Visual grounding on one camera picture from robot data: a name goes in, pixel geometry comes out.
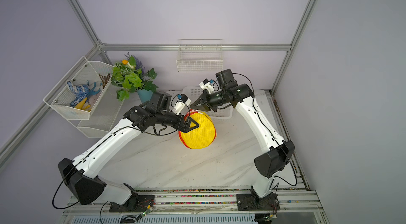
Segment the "yellow mesh laundry bag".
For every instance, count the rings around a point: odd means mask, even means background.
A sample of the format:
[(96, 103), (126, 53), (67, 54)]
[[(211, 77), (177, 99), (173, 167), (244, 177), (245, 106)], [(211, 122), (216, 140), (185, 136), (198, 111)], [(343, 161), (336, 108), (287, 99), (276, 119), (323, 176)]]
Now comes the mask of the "yellow mesh laundry bag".
[(187, 117), (193, 118), (200, 124), (200, 127), (189, 133), (179, 132), (181, 143), (189, 149), (203, 149), (210, 146), (216, 136), (216, 128), (211, 118), (201, 111), (192, 110)]

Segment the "teal garden rake yellow handle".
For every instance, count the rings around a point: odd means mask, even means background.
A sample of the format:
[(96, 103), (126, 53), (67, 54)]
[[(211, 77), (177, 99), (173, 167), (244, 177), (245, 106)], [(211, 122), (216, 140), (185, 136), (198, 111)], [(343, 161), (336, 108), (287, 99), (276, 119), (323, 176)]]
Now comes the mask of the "teal garden rake yellow handle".
[(85, 98), (83, 101), (81, 101), (77, 106), (75, 106), (74, 108), (76, 109), (80, 109), (82, 111), (85, 111), (85, 107), (87, 106), (87, 100), (91, 95), (95, 95), (98, 93), (99, 88), (102, 86), (102, 82), (98, 81), (98, 82), (94, 82), (94, 86), (93, 88), (90, 90), (87, 98)]

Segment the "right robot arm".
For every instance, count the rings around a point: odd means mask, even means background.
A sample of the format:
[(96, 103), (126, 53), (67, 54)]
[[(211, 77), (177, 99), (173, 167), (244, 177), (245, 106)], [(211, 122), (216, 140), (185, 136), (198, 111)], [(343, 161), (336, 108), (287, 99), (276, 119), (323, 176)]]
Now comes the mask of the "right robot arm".
[(252, 83), (239, 84), (234, 77), (235, 73), (227, 69), (218, 72), (215, 80), (203, 80), (199, 84), (203, 92), (190, 107), (216, 112), (231, 106), (244, 118), (262, 151), (254, 160), (259, 172), (251, 189), (254, 197), (267, 197), (280, 182), (296, 186), (296, 172), (291, 161), (294, 143), (285, 140), (267, 120), (255, 97)]

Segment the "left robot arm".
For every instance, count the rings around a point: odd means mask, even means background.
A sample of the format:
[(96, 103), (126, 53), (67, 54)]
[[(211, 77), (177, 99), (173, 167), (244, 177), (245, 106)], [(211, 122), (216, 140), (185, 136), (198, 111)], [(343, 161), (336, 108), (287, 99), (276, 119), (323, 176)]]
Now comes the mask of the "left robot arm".
[(110, 132), (83, 154), (73, 160), (65, 158), (59, 162), (63, 184), (81, 205), (104, 200), (124, 211), (133, 211), (140, 206), (138, 194), (131, 186), (104, 180), (99, 177), (99, 172), (127, 143), (150, 127), (170, 126), (183, 133), (200, 128), (191, 116), (182, 115), (181, 109), (171, 111), (170, 105), (171, 95), (154, 92), (149, 101), (127, 111)]

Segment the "white plastic basket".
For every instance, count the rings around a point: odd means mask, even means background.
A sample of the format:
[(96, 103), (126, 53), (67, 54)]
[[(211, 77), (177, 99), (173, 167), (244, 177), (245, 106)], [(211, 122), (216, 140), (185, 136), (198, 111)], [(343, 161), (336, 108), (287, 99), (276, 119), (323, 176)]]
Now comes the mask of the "white plastic basket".
[[(187, 86), (182, 90), (182, 94), (186, 95), (192, 102), (197, 101), (202, 93), (203, 90), (199, 86)], [(216, 112), (214, 112), (213, 110), (203, 112), (210, 116), (212, 119), (225, 120), (232, 117), (233, 108), (227, 107), (226, 109), (218, 109)]]

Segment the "teal vase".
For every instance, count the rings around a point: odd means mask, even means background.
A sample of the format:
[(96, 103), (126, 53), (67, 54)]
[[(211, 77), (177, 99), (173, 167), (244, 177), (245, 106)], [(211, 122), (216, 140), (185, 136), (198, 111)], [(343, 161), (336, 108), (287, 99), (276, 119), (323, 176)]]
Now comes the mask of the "teal vase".
[(142, 89), (142, 90), (138, 90), (137, 94), (139, 96), (141, 103), (144, 103), (144, 102), (150, 101), (150, 99), (153, 95), (153, 91)]

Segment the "artificial green plant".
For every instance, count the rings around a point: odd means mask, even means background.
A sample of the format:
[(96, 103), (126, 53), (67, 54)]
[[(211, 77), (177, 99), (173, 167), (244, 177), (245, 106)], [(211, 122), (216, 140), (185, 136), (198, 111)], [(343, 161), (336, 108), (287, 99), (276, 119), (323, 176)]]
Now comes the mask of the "artificial green plant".
[(157, 75), (154, 68), (146, 70), (142, 62), (128, 52), (125, 58), (113, 67), (112, 84), (119, 88), (116, 91), (116, 99), (128, 100), (131, 94), (142, 89), (155, 92), (158, 86), (153, 80)]

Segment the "brown twigs in shelf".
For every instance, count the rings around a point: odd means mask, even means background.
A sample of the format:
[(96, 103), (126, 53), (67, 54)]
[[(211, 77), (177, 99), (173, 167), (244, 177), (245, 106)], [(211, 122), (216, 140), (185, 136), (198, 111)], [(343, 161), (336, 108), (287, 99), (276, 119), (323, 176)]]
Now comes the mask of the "brown twigs in shelf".
[(105, 88), (111, 78), (111, 74), (106, 75), (98, 74), (98, 76), (100, 78), (100, 81), (102, 82), (103, 88)]

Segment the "white cloth in shelf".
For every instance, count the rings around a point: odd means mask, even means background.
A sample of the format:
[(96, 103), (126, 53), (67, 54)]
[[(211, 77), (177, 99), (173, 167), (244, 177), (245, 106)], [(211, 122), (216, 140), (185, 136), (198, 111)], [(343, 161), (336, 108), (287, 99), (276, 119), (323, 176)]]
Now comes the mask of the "white cloth in shelf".
[(88, 100), (87, 100), (87, 106), (85, 107), (85, 111), (90, 112), (91, 109), (94, 107), (94, 105), (96, 104), (97, 99), (99, 98), (100, 94), (103, 91), (103, 86), (101, 86), (98, 90), (98, 93), (95, 95), (91, 95)]

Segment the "white mesh corner shelf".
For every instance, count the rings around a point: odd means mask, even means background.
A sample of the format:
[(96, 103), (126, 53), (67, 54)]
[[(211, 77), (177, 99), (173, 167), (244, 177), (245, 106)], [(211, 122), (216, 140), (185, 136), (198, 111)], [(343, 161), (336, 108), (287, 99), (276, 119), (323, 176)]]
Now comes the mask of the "white mesh corner shelf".
[[(71, 107), (70, 103), (75, 99), (75, 95), (69, 91), (67, 81), (71, 81), (74, 85), (88, 85), (91, 90), (94, 82), (100, 81), (98, 74), (111, 74), (111, 78), (91, 111)], [(116, 99), (118, 87), (112, 85), (112, 76), (112, 65), (101, 61), (89, 61), (82, 57), (44, 97), (43, 101), (88, 138), (103, 137), (114, 127), (123, 105)]]

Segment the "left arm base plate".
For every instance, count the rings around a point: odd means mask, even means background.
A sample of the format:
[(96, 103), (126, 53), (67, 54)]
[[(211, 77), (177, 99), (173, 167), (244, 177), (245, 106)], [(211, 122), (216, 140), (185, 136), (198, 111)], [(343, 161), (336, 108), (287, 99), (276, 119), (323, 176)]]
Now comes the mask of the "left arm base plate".
[(123, 205), (111, 203), (109, 212), (127, 213), (127, 212), (144, 212), (148, 207), (152, 207), (155, 195), (137, 195), (131, 196)]

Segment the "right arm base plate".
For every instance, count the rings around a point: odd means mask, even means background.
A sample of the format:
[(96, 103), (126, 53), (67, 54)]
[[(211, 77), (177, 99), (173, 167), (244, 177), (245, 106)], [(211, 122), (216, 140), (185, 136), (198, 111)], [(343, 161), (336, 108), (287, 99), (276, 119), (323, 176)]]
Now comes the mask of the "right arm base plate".
[(237, 194), (237, 208), (239, 211), (274, 211), (280, 210), (278, 195), (271, 193), (264, 198), (256, 199), (252, 194)]

